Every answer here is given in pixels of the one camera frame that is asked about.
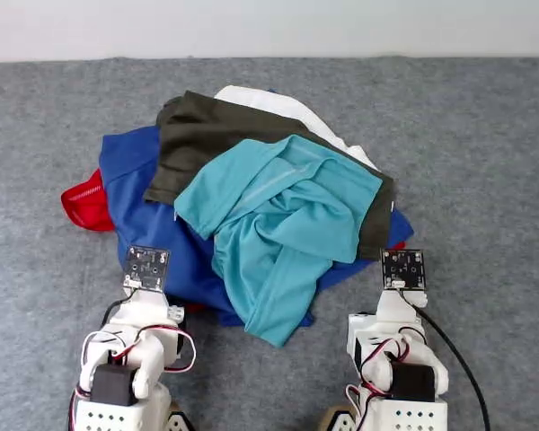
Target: cable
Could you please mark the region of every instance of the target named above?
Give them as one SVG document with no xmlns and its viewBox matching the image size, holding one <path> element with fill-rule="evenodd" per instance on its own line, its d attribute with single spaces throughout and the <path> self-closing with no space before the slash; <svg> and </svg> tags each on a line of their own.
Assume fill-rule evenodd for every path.
<svg viewBox="0 0 539 431">
<path fill-rule="evenodd" d="M 126 342 L 118 334 L 115 334 L 113 332 L 109 332 L 107 330 L 95 330 L 93 332 L 90 332 L 88 335 L 86 335 L 86 338 L 84 339 L 84 343 L 82 343 L 82 354 L 80 355 L 80 364 L 82 365 L 82 367 L 84 367 L 84 365 L 86 363 L 86 357 L 87 357 L 87 354 L 88 354 L 88 346 L 90 346 L 90 342 L 92 341 L 92 339 L 96 335 L 100 335 L 100 334 L 104 334 L 104 335 L 107 335 L 107 336 L 110 337 L 110 339 L 106 339 L 104 341 L 101 341 L 102 343 L 106 342 L 106 341 L 111 341 L 113 339 L 116 339 L 121 343 L 121 345 L 124 348 L 126 347 Z"/>
<path fill-rule="evenodd" d="M 483 393 L 481 388 L 479 387 L 479 384 L 477 383 L 477 380 L 475 379 L 475 376 L 473 375 L 473 372 L 471 371 L 471 368 L 469 365 L 465 362 L 464 357 L 461 355 L 459 350 L 457 350 L 457 347 L 455 347 L 455 344 L 453 344 L 453 341 L 447 336 L 447 334 L 439 328 L 439 325 L 436 324 L 436 322 L 431 319 L 423 310 L 421 310 L 418 306 L 413 305 L 410 303 L 403 294 L 401 289 L 397 289 L 397 292 L 399 293 L 399 296 L 408 303 L 413 310 L 417 312 L 419 316 L 423 318 L 431 327 L 436 331 L 437 334 L 446 342 L 449 349 L 453 352 L 455 357 L 457 358 L 457 361 L 459 361 L 459 364 L 464 369 L 465 373 L 467 374 L 467 377 L 469 377 L 469 381 L 471 382 L 471 385 L 473 389 L 475 390 L 475 394 L 477 395 L 477 400 L 479 401 L 479 405 L 482 410 L 482 416 L 483 416 L 483 424 L 485 426 L 486 431 L 491 430 L 490 420 L 489 420 L 489 412 L 487 410 L 487 404 L 485 403 L 485 398 L 483 397 Z"/>
<path fill-rule="evenodd" d="M 366 408 L 364 409 L 363 415 L 361 416 L 361 419 L 359 420 L 358 426 L 356 427 L 356 431 L 362 431 L 364 428 L 363 426 L 366 423 L 366 417 L 367 417 L 367 410 L 369 409 L 369 402 L 374 398 L 379 397 L 379 395 L 375 393 L 370 393 L 366 400 Z"/>
<path fill-rule="evenodd" d="M 90 392 L 82 389 L 80 384 L 75 386 L 72 395 L 70 396 L 70 404 L 68 405 L 68 431 L 74 431 L 75 429 L 75 399 L 88 399 L 89 397 Z"/>
<path fill-rule="evenodd" d="M 428 344 L 428 339 L 425 337 L 425 335 L 423 335 L 423 332 L 421 332 L 417 328 L 413 328 L 412 326 L 401 326 L 397 332 L 401 334 L 402 330 L 412 330 L 414 332 L 417 332 L 418 334 L 420 334 L 420 337 L 423 339 L 423 344 L 425 345 Z"/>
<path fill-rule="evenodd" d="M 359 366 L 359 376 L 361 378 L 361 384 L 366 387 L 368 390 L 375 392 L 379 395 L 386 395 L 385 391 L 382 391 L 381 389 L 374 386 L 371 382 L 368 382 L 365 376 L 363 375 L 363 367 L 366 365 L 367 362 L 369 362 L 371 359 L 379 355 L 381 352 L 384 351 L 384 347 L 387 346 L 391 341 L 395 341 L 395 345 L 397 346 L 397 357 L 396 359 L 401 362 L 409 353 L 410 353 L 410 347 L 409 344 L 405 343 L 405 351 L 402 354 L 402 348 L 399 344 L 399 341 L 396 339 L 384 339 L 380 343 L 377 344 L 377 347 L 363 360 L 361 365 Z"/>
<path fill-rule="evenodd" d="M 145 326 L 143 328 L 140 328 L 138 331 L 137 331 L 137 334 L 136 334 L 136 337 L 134 338 L 134 342 L 132 344 L 130 344 L 129 346 L 125 347 L 121 352 L 119 352 L 118 354 L 116 355 L 113 355 L 112 356 L 112 359 L 113 360 L 120 360 L 122 358 L 127 358 L 128 356 L 128 353 L 132 350 L 132 348 L 134 348 L 134 346 L 140 342 L 140 335 L 142 334 L 142 332 L 144 332 L 145 330 L 172 330 L 180 335 L 182 335 L 183 337 L 185 337 L 186 339 L 188 339 L 188 341 L 190 342 L 190 345 L 191 345 L 191 349 L 193 351 L 193 357 L 191 359 L 191 362 L 189 365 L 186 365 L 182 368 L 175 368 L 175 367 L 171 367 L 171 366 L 166 366 L 163 370 L 166 372 L 166 373 L 185 373 L 187 371 L 189 371 L 193 366 L 194 366 L 194 363 L 196 362 L 196 356 L 198 355 L 197 351 L 196 351 L 196 345 L 194 344 L 194 340 L 193 338 L 191 337 L 191 335 L 186 332 L 185 330 L 181 330 L 180 328 L 178 328 L 177 326 L 172 326 L 172 325 L 163 325 L 163 324 L 156 324 L 156 325 L 148 325 L 148 326 Z"/>
<path fill-rule="evenodd" d="M 108 308 L 106 309 L 106 312 L 104 313 L 104 317 L 102 318 L 102 324 L 100 325 L 100 328 L 103 328 L 103 326 L 108 323 L 108 319 L 110 318 L 110 313 L 111 311 L 116 308 L 117 306 L 119 305 L 122 305 L 123 303 L 125 303 L 126 301 L 129 301 L 130 299 L 132 299 L 132 296 L 134 296 L 134 293 L 137 291 L 137 289 L 135 288 L 132 288 L 132 292 L 125 298 L 123 299 L 119 299 L 118 301 L 114 301 L 113 303 L 111 303 Z"/>
<path fill-rule="evenodd" d="M 356 404 L 356 402 L 353 400 L 353 398 L 351 398 L 351 395 L 349 395 L 349 391 L 352 391 L 355 395 L 358 396 L 358 402 L 359 402 L 359 389 L 357 386 L 353 385 L 353 384 L 348 384 L 346 387 L 345 387 L 345 396 L 346 398 L 348 399 L 348 401 L 351 403 L 351 406 L 355 409 L 356 411 L 356 416 L 358 416 L 359 414 L 359 407 L 358 407 L 358 404 Z"/>
</svg>

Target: white fabric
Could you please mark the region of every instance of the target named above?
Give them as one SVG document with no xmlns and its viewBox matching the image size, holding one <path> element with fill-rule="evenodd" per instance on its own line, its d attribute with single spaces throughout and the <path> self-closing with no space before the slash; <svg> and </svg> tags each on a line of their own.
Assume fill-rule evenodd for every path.
<svg viewBox="0 0 539 431">
<path fill-rule="evenodd" d="M 256 110 L 265 110 L 266 112 L 272 112 L 281 115 L 282 117 L 298 119 L 305 124 L 308 130 L 314 132 L 317 136 L 367 166 L 379 171 L 373 162 L 369 160 L 369 157 L 367 157 L 366 152 L 361 146 L 347 146 L 345 142 L 343 142 L 343 139 L 335 136 L 322 119 L 320 119 L 312 110 L 307 108 L 301 101 L 298 101 L 293 97 L 275 94 L 274 92 L 266 92 L 255 88 L 228 85 L 220 90 L 215 98 L 220 101 L 229 101 L 238 105 L 249 106 Z"/>
</svg>

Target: teal fabric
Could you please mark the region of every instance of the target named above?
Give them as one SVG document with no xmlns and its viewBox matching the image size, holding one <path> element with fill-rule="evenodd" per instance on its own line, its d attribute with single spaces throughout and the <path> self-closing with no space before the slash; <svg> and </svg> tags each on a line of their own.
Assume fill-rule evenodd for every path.
<svg viewBox="0 0 539 431">
<path fill-rule="evenodd" d="M 174 206 L 204 239 L 245 330 L 282 346 L 316 280 L 356 258 L 359 227 L 381 180 L 348 157 L 293 135 L 245 139 L 204 166 Z"/>
</svg>

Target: gray carpet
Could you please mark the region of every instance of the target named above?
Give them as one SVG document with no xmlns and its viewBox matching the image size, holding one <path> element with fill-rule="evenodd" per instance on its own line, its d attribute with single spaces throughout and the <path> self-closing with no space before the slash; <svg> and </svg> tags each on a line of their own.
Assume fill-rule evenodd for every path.
<svg viewBox="0 0 539 431">
<path fill-rule="evenodd" d="M 493 429 L 539 429 L 539 59 L 119 58 L 0 65 L 0 431 L 64 428 L 83 336 L 121 295 L 115 235 L 73 226 L 61 191 L 96 168 L 103 134 L 226 84 L 297 97 L 395 177 L 428 312 L 472 365 Z M 282 349 L 190 318 L 200 355 L 165 378 L 172 395 L 198 430 L 314 429 L 356 381 L 347 314 L 373 309 L 379 282 L 373 266 L 319 295 L 315 325 Z M 482 429 L 429 337 L 450 371 L 449 429 Z"/>
</svg>

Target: pile of clothes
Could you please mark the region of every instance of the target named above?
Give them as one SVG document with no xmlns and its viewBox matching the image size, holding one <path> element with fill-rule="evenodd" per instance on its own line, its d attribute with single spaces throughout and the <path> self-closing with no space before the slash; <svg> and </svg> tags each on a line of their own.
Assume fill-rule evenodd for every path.
<svg viewBox="0 0 539 431">
<path fill-rule="evenodd" d="M 413 231 L 393 180 L 303 103 L 227 86 L 168 101 L 155 126 L 102 140 L 100 169 L 62 195 L 68 217 L 171 253 L 164 291 L 282 346 L 317 292 Z"/>
</svg>

